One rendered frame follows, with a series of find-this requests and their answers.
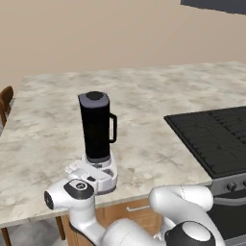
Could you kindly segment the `black hob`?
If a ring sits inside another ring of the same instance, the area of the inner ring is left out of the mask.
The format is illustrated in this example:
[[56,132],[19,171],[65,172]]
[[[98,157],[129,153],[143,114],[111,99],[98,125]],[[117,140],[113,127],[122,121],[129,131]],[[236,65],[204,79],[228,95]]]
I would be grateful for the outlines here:
[[246,106],[164,120],[213,179],[246,173]]

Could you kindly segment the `brown wooden chair leg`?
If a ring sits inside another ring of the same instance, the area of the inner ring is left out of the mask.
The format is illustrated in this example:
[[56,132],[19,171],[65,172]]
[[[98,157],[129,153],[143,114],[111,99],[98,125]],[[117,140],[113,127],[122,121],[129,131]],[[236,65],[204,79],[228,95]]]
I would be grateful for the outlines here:
[[60,232],[61,240],[65,240],[65,232],[64,232],[64,228],[63,228],[63,224],[62,224],[62,218],[60,216],[57,216],[56,222],[57,222],[58,229]]
[[8,233],[8,229],[7,228],[1,228],[1,232],[2,232],[2,235],[4,237],[6,246],[12,246],[11,240],[10,240],[10,237],[9,237],[9,233]]

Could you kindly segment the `grey blender lid, black cap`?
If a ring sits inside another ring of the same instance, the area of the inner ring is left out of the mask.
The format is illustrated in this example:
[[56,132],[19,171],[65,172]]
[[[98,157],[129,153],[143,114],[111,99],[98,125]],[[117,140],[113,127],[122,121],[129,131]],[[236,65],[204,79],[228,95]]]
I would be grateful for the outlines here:
[[90,91],[78,96],[80,105],[87,109],[106,107],[110,103],[109,96],[101,91]]

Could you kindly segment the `white blender base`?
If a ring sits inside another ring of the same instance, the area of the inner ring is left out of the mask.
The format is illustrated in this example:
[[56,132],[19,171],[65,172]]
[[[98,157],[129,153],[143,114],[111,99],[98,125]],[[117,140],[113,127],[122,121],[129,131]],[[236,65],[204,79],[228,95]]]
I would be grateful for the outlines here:
[[80,168],[84,171],[81,179],[91,184],[96,195],[113,192],[117,184],[117,166],[113,154],[104,162],[91,163],[82,155]]

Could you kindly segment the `wooden island cabinet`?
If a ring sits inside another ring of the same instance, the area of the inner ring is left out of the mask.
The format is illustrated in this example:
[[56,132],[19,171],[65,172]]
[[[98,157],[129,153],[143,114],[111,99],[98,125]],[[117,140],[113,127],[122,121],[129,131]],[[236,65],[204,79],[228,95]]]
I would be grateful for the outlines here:
[[94,246],[90,243],[88,239],[86,239],[83,235],[79,233],[75,233],[72,231],[69,227],[69,216],[64,215],[61,218],[61,221],[63,223],[65,236],[67,239],[68,246]]

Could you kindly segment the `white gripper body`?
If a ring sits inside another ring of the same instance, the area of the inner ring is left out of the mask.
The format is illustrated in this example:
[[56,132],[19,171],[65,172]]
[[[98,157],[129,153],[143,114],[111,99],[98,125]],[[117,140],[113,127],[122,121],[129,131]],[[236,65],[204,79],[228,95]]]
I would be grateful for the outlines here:
[[84,163],[81,160],[76,160],[65,167],[67,178],[70,180],[79,179],[94,182],[95,178],[92,176],[93,170],[94,168],[91,165]]

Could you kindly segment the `wooden drawer front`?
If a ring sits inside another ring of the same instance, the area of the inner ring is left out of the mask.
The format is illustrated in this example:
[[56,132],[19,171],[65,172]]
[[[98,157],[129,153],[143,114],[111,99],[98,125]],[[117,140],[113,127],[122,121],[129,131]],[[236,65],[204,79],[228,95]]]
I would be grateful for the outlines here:
[[96,217],[104,227],[118,219],[128,218],[135,221],[137,225],[151,235],[154,235],[160,229],[160,214],[153,212],[150,208],[133,212],[126,210],[126,207],[137,208],[142,206],[149,206],[147,198],[113,203],[99,203],[99,200],[96,200]]

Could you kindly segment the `silver oven with black door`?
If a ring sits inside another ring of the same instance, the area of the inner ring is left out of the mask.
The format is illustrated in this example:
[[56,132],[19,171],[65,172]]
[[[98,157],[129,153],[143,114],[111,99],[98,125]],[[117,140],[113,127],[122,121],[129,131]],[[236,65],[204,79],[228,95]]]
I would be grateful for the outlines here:
[[[246,197],[243,181],[246,181],[246,173],[215,179],[209,185],[209,189],[213,198],[242,198]],[[227,189],[230,182],[236,183],[235,191]],[[232,207],[213,203],[208,215],[221,233],[226,246],[246,246],[246,205]]]

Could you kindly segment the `dark extractor hood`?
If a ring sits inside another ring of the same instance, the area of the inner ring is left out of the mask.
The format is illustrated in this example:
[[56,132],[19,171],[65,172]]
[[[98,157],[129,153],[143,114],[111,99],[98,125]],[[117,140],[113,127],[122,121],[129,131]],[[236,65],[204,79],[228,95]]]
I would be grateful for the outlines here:
[[246,0],[181,0],[183,6],[246,15]]

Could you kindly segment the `brown wooden chair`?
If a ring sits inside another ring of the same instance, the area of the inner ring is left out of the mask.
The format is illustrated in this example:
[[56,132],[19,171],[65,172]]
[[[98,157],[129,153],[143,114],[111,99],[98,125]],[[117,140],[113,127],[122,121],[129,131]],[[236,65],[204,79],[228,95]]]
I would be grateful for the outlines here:
[[13,89],[11,86],[7,86],[0,92],[0,117],[3,126],[5,126],[7,122],[5,113],[11,112],[12,108],[10,102],[12,99],[13,99]]

